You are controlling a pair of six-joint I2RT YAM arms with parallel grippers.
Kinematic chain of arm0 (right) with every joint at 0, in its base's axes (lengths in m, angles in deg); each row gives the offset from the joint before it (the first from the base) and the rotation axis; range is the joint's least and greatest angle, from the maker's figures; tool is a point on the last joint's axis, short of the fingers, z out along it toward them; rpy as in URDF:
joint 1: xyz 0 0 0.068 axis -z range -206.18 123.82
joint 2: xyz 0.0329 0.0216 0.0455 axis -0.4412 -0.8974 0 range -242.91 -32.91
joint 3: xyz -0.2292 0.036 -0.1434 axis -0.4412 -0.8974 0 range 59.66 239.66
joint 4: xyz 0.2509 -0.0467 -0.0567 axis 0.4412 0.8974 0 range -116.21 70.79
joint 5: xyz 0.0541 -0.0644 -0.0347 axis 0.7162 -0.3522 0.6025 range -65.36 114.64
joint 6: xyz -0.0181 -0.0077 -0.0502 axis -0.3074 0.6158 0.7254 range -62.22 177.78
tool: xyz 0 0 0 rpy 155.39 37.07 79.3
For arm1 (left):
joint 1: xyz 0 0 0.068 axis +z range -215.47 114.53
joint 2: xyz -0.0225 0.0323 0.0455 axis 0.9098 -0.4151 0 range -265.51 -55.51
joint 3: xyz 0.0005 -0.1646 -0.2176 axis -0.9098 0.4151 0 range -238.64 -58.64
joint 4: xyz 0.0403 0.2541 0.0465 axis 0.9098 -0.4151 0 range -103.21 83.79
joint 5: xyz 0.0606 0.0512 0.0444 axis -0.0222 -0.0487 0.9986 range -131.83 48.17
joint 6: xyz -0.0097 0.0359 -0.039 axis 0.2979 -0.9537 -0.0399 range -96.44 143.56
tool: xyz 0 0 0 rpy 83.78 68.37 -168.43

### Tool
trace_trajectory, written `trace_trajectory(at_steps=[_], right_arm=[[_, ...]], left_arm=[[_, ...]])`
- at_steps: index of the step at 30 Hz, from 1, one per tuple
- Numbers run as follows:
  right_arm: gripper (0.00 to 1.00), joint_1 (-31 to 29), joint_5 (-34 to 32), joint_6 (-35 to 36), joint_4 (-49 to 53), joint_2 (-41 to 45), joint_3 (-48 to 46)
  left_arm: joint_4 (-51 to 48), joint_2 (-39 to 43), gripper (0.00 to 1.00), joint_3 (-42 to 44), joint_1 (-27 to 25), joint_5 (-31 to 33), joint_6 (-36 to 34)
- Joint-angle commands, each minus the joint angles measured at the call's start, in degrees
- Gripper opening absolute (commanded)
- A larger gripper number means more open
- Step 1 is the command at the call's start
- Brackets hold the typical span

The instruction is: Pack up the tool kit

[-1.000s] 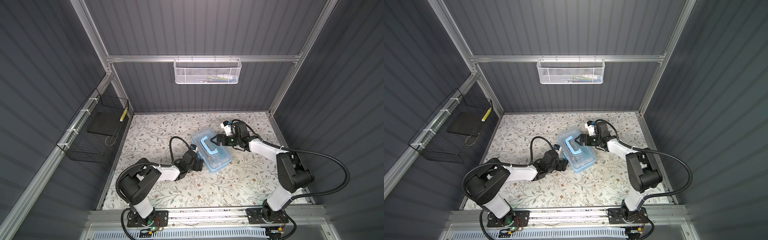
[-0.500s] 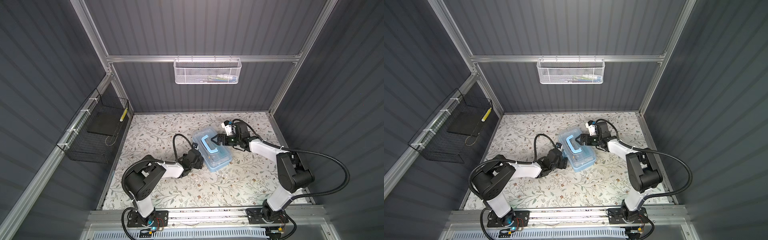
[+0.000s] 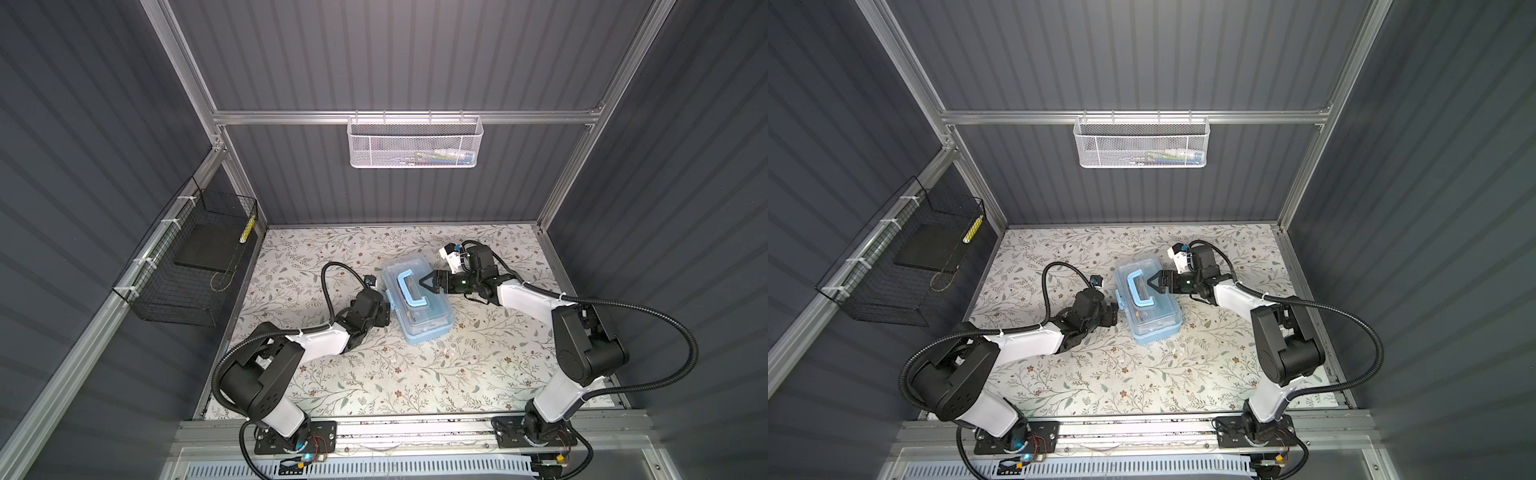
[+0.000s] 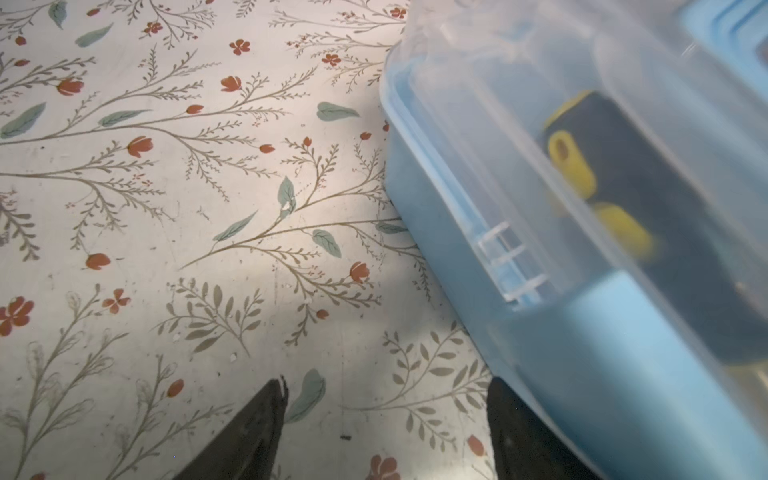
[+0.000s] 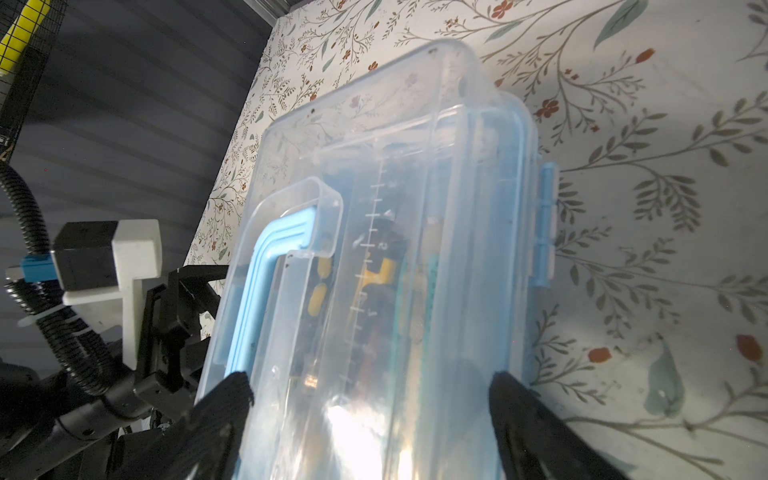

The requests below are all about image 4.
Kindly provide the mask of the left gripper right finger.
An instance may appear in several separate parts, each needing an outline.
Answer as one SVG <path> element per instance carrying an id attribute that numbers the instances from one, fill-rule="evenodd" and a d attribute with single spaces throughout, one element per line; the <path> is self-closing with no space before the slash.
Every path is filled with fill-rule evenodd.
<path id="1" fill-rule="evenodd" d="M 597 477 L 499 377 L 491 380 L 487 390 L 487 420 L 500 479 Z"/>

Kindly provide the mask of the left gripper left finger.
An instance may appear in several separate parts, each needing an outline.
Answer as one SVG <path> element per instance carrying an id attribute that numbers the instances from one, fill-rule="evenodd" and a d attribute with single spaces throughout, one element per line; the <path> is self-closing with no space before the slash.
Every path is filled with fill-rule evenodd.
<path id="1" fill-rule="evenodd" d="M 269 479 L 288 400 L 284 378 L 268 381 L 174 479 Z"/>

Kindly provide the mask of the black yellow screwdriver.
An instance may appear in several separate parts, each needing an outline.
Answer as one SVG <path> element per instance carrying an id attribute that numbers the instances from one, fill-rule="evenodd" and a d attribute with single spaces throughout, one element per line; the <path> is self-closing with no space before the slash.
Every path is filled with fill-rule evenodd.
<path id="1" fill-rule="evenodd" d="M 707 347 L 767 358 L 767 319 L 706 238 L 705 203 L 610 98 L 585 91 L 546 121 L 542 147 L 601 225 Z"/>

